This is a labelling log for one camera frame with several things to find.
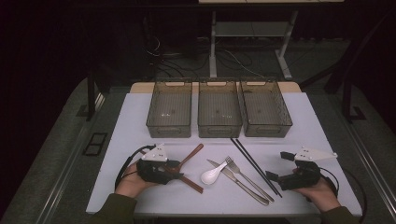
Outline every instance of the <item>plastic storage bin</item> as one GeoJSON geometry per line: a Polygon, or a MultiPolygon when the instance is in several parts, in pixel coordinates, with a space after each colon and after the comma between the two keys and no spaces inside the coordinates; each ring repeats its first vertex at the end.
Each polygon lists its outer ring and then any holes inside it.
{"type": "Polygon", "coordinates": [[[152,138],[191,137],[191,93],[191,78],[157,78],[146,122],[152,138]]]}
{"type": "Polygon", "coordinates": [[[276,80],[241,77],[239,87],[245,136],[285,137],[292,121],[276,80]]]}
{"type": "Polygon", "coordinates": [[[242,128],[235,78],[200,78],[198,131],[201,138],[236,138],[242,128]]]}

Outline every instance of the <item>brown chopsticks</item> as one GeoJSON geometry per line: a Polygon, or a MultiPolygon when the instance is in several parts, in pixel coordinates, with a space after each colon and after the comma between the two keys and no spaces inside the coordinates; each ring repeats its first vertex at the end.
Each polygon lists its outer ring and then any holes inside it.
{"type": "Polygon", "coordinates": [[[254,167],[254,169],[259,173],[259,175],[265,180],[265,182],[270,186],[270,188],[274,191],[276,195],[279,195],[282,198],[282,195],[279,193],[279,191],[276,189],[276,187],[273,185],[273,183],[268,179],[268,177],[265,175],[265,173],[262,171],[262,168],[253,160],[253,158],[250,156],[248,151],[245,149],[245,147],[242,145],[242,143],[237,139],[232,139],[230,138],[233,144],[239,149],[239,151],[242,153],[242,155],[245,156],[245,158],[250,162],[250,164],[254,167]]]}

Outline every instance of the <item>sleeve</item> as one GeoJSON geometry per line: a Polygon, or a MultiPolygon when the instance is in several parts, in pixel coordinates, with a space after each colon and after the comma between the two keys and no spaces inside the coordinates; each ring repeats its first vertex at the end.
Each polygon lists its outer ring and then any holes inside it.
{"type": "Polygon", "coordinates": [[[112,193],[102,208],[90,218],[89,224],[134,223],[136,203],[133,198],[112,193]]]}
{"type": "Polygon", "coordinates": [[[346,207],[340,206],[321,214],[325,224],[359,224],[346,207]]]}

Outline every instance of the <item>spoon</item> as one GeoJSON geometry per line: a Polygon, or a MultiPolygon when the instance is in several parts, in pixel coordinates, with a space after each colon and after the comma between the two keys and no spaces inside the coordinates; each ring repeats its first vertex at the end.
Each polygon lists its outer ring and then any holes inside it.
{"type": "Polygon", "coordinates": [[[222,163],[220,166],[218,166],[217,168],[213,169],[213,170],[209,170],[204,172],[201,175],[201,180],[204,184],[207,185],[211,185],[213,183],[215,183],[215,181],[218,179],[219,174],[221,172],[221,170],[227,166],[227,161],[225,161],[224,163],[222,163]]]}

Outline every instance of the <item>white table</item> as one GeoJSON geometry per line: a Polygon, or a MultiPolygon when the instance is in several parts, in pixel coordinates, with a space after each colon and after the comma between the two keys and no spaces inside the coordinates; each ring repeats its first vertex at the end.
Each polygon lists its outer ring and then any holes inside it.
{"type": "MultiPolygon", "coordinates": [[[[328,152],[332,152],[332,149],[306,94],[289,92],[283,93],[283,96],[293,121],[293,126],[286,137],[247,138],[242,131],[239,140],[264,171],[288,175],[295,168],[295,163],[282,160],[279,154],[281,151],[296,153],[302,146],[328,152]]],[[[165,143],[168,157],[177,161],[183,160],[198,144],[204,144],[204,148],[185,163],[181,171],[187,178],[202,186],[204,193],[200,194],[183,182],[173,180],[165,186],[154,187],[141,194],[137,198],[138,204],[135,209],[137,216],[297,217],[318,213],[317,208],[312,203],[308,203],[303,196],[289,190],[282,191],[277,183],[275,186],[283,198],[276,196],[230,139],[199,138],[196,122],[197,93],[192,95],[191,138],[150,138],[146,127],[150,99],[150,93],[127,94],[87,207],[88,213],[97,212],[104,204],[107,195],[114,191],[116,176],[132,153],[142,146],[160,143],[165,143]],[[276,201],[269,206],[259,204],[225,175],[220,175],[213,185],[204,185],[200,181],[201,173],[213,168],[206,159],[222,162],[227,156],[232,157],[241,170],[276,201]]],[[[353,215],[361,216],[360,205],[337,159],[318,161],[317,164],[337,176],[340,182],[341,204],[353,215]]],[[[237,177],[250,187],[242,176],[237,175],[237,177]]]]}

